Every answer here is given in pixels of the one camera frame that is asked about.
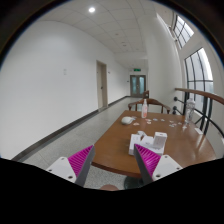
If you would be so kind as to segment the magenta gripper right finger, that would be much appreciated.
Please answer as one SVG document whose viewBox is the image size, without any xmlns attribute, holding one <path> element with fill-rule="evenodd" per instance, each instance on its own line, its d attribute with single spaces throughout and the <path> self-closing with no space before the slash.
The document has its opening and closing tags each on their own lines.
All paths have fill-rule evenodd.
<svg viewBox="0 0 224 224">
<path fill-rule="evenodd" d="M 160 180 L 182 169 L 169 155 L 160 156 L 138 144 L 134 145 L 134 156 L 144 185 Z"/>
</svg>

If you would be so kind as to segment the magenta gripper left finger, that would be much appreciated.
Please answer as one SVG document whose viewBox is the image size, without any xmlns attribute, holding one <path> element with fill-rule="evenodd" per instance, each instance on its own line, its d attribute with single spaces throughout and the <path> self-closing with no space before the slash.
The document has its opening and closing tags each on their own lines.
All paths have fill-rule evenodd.
<svg viewBox="0 0 224 224">
<path fill-rule="evenodd" d="M 91 145 L 70 157 L 58 158 L 47 171 L 83 187 L 94 156 L 95 147 Z"/>
</svg>

